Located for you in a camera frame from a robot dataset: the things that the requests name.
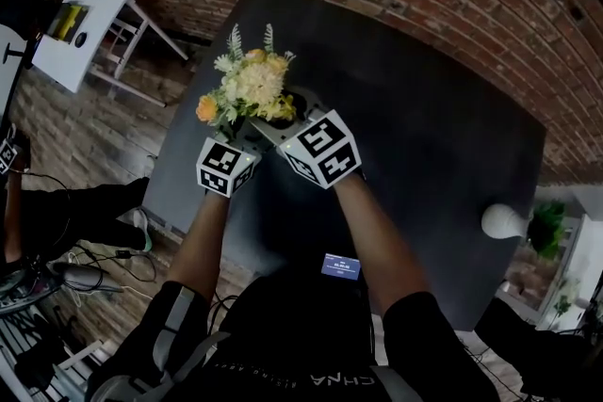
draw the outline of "person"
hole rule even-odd
[[[521,392],[562,402],[590,400],[603,375],[602,345],[536,328],[504,301],[490,302],[475,332],[519,372]]]
[[[141,211],[135,212],[137,227],[115,219],[141,205],[148,178],[129,185],[25,191],[21,187],[24,167],[20,153],[8,172],[7,189],[0,195],[4,208],[2,276],[22,269],[38,256],[44,263],[55,260],[80,239],[124,249],[148,251],[153,246]]]
[[[134,400],[111,391],[152,392],[145,400],[389,400],[400,378],[423,401],[498,401],[430,293],[409,245],[356,173],[334,185],[367,289],[383,316],[389,369],[375,367],[368,306],[359,286],[285,268],[252,282],[207,333],[220,272],[229,200],[207,192],[166,282],[140,324],[89,379],[86,399]],[[208,362],[199,362],[218,341]]]

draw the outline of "black shirt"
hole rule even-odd
[[[367,307],[354,301],[355,289],[324,288],[322,282],[259,279],[252,283],[220,326],[231,337],[220,342],[207,364],[193,369],[166,400],[190,400],[191,394],[198,394],[197,400],[253,394],[282,400],[389,400],[370,368],[375,362],[365,330]],[[113,375],[159,383],[153,346],[180,288],[178,283],[164,284],[140,325],[90,378],[88,398]],[[166,365],[170,373],[205,338],[208,311],[207,302],[196,296],[172,346]],[[452,397],[499,400],[431,294],[399,300],[385,314],[383,327],[390,367],[425,402]]]

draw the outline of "small screen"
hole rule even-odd
[[[327,253],[324,256],[324,262],[320,272],[324,275],[331,275],[332,277],[358,280],[358,275],[360,274],[360,262],[354,258]]]

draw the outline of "flower bouquet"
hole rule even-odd
[[[293,121],[296,114],[293,96],[285,95],[285,74],[295,56],[274,52],[273,31],[266,25],[264,48],[243,54],[238,25],[228,39],[228,54],[214,61],[216,70],[224,73],[221,85],[202,96],[197,107],[200,121],[222,126],[224,121],[235,124],[245,117],[265,121]]]

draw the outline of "dark table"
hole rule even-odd
[[[163,143],[144,207],[186,232],[204,190],[195,162],[213,129],[195,117],[220,82],[213,68],[237,23],[245,50],[266,23],[277,52],[297,55],[290,85],[313,90],[354,133],[368,183],[427,269],[452,326],[472,330],[518,238],[481,230],[492,202],[527,215],[545,128],[466,67],[399,31],[318,0],[240,0],[195,74]],[[353,256],[332,190],[293,173],[271,152],[234,196],[224,255],[267,273],[285,263],[320,270],[324,252]]]

